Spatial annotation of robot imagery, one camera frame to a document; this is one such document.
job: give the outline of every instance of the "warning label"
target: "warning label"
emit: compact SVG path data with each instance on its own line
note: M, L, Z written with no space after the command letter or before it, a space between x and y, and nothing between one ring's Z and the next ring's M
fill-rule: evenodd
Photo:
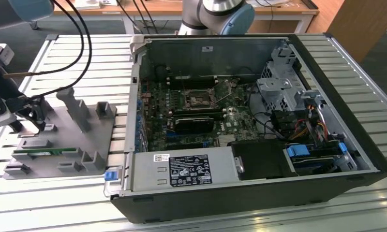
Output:
M170 186L212 183L208 155L169 157Z

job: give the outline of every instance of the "white table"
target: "white table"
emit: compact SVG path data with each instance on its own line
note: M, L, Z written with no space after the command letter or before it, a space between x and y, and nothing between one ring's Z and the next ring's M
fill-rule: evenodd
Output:
M332 38L298 35L327 77L387 157L387 96ZM130 79L129 36L94 35L94 59L75 85L75 97L89 105L117 105L107 166L119 165L125 137L126 93ZM79 50L75 35L45 41L30 71L69 63ZM67 71L25 78L19 90L27 95L70 83L86 57ZM59 101L47 98L53 106ZM18 143L9 128L0 129L0 231L273 231L348 232L387 228L387 178L352 189L327 203L190 218L153 224L132 224L102 195L102 176L6 181L3 166Z

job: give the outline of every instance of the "black cable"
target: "black cable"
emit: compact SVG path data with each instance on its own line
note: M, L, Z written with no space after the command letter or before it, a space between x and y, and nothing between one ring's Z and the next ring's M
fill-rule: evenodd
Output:
M134 5L134 7L136 7L136 9L137 9L137 12L138 12L138 15L140 15L140 18L141 18L142 25L144 25L144 27L146 28L148 34L150 34L150 32L149 32L149 28L148 28L148 24L146 24L146 21L144 20L144 17L142 17L142 15L141 15L140 8L138 8L138 6L137 6L136 0L133 0L132 2L133 2L133 5Z
M121 4L119 4L119 1L118 1L118 0L115 0L115 2L117 2L117 5L118 5L118 7L121 8L121 10L122 10L124 14L126 15L126 17L128 17L129 21L132 22L132 24L133 24L134 28L138 30L138 28L137 28L137 25L136 25L134 21L132 20L132 18L130 18L130 16L129 16L128 12L124 10L124 8L122 8L122 6L121 6Z
M75 29L77 29L78 34L79 34L79 39L81 39L81 50L79 50L79 53L78 53L78 56L77 56L75 60L74 60L74 61L73 61L67 66L65 66L65 67L61 68L61 69L55 69L55 70L50 70L50 71L30 72L30 73L27 73L29 76L45 75L45 74L57 73L57 72L61 72L61 71L66 70L66 69L70 68L74 64L77 64L78 60L81 59L82 52L83 52L83 38L82 38L82 32L81 32L79 26L78 26L75 20L73 19L73 17L70 16L70 14L66 12L66 10L62 8L62 6L58 4L58 2L55 2L55 0L51 0L51 2L53 2L54 5L61 9L61 11L65 13L65 15L67 16L67 18L70 19L71 23L73 23L74 26L75 26Z
M141 2L141 5L142 5L142 8L144 8L144 10L146 11L146 13L148 13L148 16L149 16L149 19L150 19L150 22L152 22L152 25L153 25L153 28L154 28L154 32L156 32L156 34L158 34L158 32L157 32L157 29L156 29L156 25L154 25L154 22L153 22L153 20L152 20L152 16L150 16L150 13L149 13L149 11L148 11L148 8L146 8L146 6L144 5L144 2L142 2L144 0L140 0L140 2Z
M272 131L272 133L274 133L274 135L276 135L276 137L280 139L280 140L282 140L282 141L286 141L286 142L290 142L290 140L289 139L286 139L272 127L269 127L269 126L266 126L266 124L264 124L257 118L254 118L253 117L253 119L254 119L254 121L262 126L262 127L265 127L268 130L270 130Z
M269 26L268 26L268 33L270 32L270 25L272 25L272 21L273 21L273 10L272 8L281 8L280 6L272 6L269 2L266 2L266 0L262 0L269 6L265 6L262 4L258 3L257 0L254 0L256 3L260 5L260 6L264 6L264 7L269 7L270 9L270 21L269 21Z
M79 15L79 13L78 13L78 11L77 11L74 5L71 4L70 0L65 0L65 2L69 4L70 8L73 9L73 11L74 11L74 13L75 13L75 15L77 15L77 17L78 17L78 20L79 20L79 22L81 22L81 24L82 24L83 32L85 32L85 35L86 35L86 38L87 38L87 45L89 45L89 56L87 56L87 61L86 61L86 64L85 64L85 67L83 67L83 69L82 69L82 72L81 72L79 76L77 77L75 81L74 81L71 84L69 84L69 85L66 85L66 86L63 86L63 87L59 87L59 88L57 88L57 89L53 89L51 91L47 91L47 92L45 92L45 93L41 93L41 94L38 94L38 95L31 96L31 97L30 97L30 100L33 100L33 99L38 99L38 98L42 98L45 95L49 95L49 94L51 94L51 93L55 93L55 92L58 92L58 91L62 91L62 90L65 90L65 89L73 87L73 85L75 85L77 82L82 79L82 76L83 76L85 73L87 72L87 69L89 69L89 66L90 66L90 63L91 63L93 47L91 47L91 39L90 39L89 29L87 29L87 26L85 25L85 22L83 22L83 20L82 20L82 17L81 17L81 15Z
M168 22L169 22L169 21L166 20L165 24L162 25L161 29L158 29L158 31L164 30L164 28L165 28Z

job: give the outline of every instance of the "electronic components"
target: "electronic components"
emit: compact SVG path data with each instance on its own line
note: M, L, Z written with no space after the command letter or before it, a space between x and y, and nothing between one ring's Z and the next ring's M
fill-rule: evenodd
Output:
M209 133L213 129L213 119L202 118L184 118L174 120L174 132L177 134L201 134Z
M189 90L184 92L184 95L185 105L182 109L185 110L213 109L217 107L214 104L214 91L212 89Z

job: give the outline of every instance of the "blue latch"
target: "blue latch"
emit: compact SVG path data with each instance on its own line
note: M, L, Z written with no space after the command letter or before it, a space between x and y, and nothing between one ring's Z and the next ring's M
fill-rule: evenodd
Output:
M348 151L344 143L339 143L337 146L340 147L343 153Z
M117 172L105 172L103 180L105 181L117 180Z
M308 156L309 155L309 151L305 145L290 145L286 148L286 153L289 157L293 156Z

